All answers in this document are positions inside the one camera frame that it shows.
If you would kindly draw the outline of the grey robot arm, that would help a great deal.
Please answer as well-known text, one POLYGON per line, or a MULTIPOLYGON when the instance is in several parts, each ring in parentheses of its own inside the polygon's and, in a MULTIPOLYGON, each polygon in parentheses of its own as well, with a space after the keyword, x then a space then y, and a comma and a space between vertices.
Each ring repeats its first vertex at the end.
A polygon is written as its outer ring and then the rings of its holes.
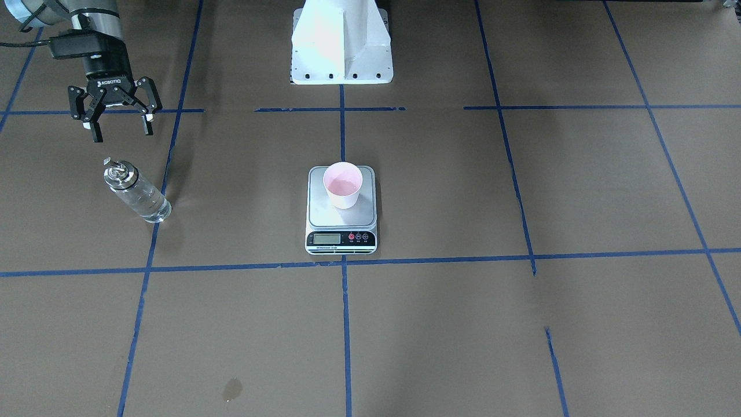
POLYGON ((55 59, 82 59, 87 84, 67 87, 69 114, 90 130, 94 142, 103 141, 98 121, 111 107, 132 107, 145 135, 153 135, 152 121, 162 102, 153 79, 133 77, 116 1, 6 1, 5 8, 20 23, 19 32, 71 23, 71 29, 49 39, 2 46, 47 46, 55 59))

